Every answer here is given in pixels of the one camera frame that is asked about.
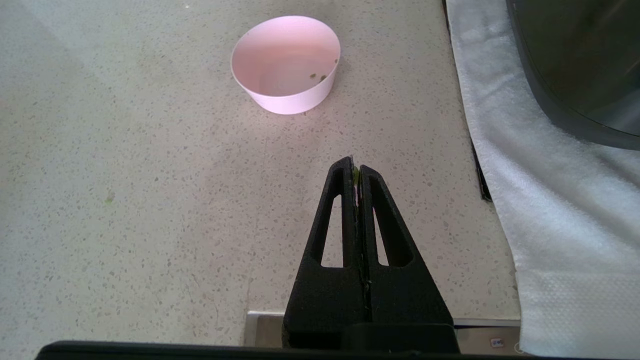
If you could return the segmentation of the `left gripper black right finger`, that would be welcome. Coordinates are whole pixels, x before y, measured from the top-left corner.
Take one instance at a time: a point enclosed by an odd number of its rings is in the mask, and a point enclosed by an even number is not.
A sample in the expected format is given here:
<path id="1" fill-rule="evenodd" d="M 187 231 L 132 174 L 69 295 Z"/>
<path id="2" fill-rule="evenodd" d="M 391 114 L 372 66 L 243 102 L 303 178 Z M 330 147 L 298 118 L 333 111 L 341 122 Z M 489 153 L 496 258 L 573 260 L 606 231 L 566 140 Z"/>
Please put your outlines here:
<path id="1" fill-rule="evenodd" d="M 365 274 L 362 351 L 457 351 L 453 317 L 382 176 L 359 169 Z"/>

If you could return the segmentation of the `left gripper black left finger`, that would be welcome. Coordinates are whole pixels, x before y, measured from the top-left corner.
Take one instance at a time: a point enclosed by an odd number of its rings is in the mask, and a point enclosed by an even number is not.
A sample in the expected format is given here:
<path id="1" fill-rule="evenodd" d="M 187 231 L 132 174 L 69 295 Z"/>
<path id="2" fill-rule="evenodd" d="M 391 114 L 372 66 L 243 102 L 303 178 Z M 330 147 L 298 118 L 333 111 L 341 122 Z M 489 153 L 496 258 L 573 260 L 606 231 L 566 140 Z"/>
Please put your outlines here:
<path id="1" fill-rule="evenodd" d="M 343 331 L 369 317 L 355 185 L 350 156 L 330 166 L 283 317 L 285 348 L 340 349 Z M 342 203 L 342 266 L 329 268 L 322 259 L 335 198 Z"/>

